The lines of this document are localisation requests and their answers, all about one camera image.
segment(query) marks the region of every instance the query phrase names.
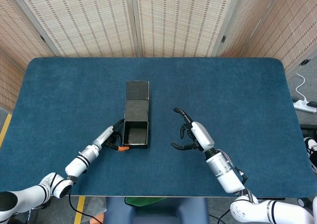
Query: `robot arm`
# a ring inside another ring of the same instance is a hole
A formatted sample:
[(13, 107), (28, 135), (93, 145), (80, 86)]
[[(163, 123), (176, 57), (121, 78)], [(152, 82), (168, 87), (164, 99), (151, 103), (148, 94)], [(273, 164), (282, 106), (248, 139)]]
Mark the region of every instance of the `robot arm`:
[[(234, 173), (235, 168), (244, 180), (246, 176), (235, 167), (227, 156), (221, 150), (214, 148), (214, 141), (199, 122), (193, 121), (182, 109), (174, 108), (176, 113), (184, 117), (185, 124), (180, 131), (181, 139), (184, 137), (185, 129), (188, 136), (193, 140), (192, 145), (179, 146), (172, 143), (172, 146), (178, 150), (190, 150), (198, 148), (206, 156), (206, 162), (215, 174), (217, 180), (227, 193), (239, 193), (239, 197), (230, 205), (230, 212), (233, 218), (242, 223), (263, 222), (272, 224), (313, 224), (313, 216), (304, 208), (267, 200), (259, 203), (257, 198), (245, 188), (243, 183)], [(317, 197), (313, 202), (315, 223), (317, 224)]]
[(116, 146), (116, 139), (121, 143), (120, 133), (116, 130), (124, 120), (118, 121), (114, 126), (108, 127), (92, 145), (87, 146), (65, 168), (67, 179), (57, 173), (50, 173), (33, 187), (12, 192), (0, 192), (0, 224), (7, 224), (15, 213), (23, 213), (47, 202), (51, 195), (63, 198), (76, 182), (77, 178), (94, 161), (102, 148), (109, 147), (117, 151), (128, 150), (129, 147)]

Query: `open box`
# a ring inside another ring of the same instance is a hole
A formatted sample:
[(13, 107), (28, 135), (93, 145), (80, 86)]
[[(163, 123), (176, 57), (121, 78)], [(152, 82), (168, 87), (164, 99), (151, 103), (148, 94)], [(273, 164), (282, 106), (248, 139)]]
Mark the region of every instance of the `open box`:
[(128, 81), (123, 145), (147, 149), (149, 140), (149, 82)]

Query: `chair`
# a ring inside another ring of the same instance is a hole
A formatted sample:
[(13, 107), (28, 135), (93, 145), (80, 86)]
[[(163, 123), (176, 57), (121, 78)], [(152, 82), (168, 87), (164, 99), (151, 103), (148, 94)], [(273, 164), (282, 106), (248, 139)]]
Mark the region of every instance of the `chair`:
[(124, 197), (108, 197), (105, 224), (209, 224), (206, 198), (166, 198), (132, 207)]

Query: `table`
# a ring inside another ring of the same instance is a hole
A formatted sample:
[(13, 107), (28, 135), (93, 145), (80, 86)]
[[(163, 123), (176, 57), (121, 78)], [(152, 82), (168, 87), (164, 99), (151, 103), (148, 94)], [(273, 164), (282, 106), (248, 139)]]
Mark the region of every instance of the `table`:
[(64, 168), (124, 117), (126, 81), (150, 82), (150, 148), (102, 150), (74, 195), (228, 196), (198, 150), (177, 151), (183, 124), (202, 123), (258, 197), (313, 195), (313, 176), (283, 67), (272, 58), (37, 58), (0, 149), (0, 191)]

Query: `white power strip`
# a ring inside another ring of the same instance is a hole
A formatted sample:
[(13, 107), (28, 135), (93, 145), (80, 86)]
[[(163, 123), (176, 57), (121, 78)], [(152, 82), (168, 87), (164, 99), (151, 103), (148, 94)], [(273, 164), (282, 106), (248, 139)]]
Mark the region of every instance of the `white power strip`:
[(313, 107), (307, 106), (307, 103), (304, 100), (298, 100), (297, 102), (293, 103), (293, 105), (294, 105), (294, 108), (296, 108), (298, 110), (316, 113), (317, 112), (317, 108), (313, 108)]

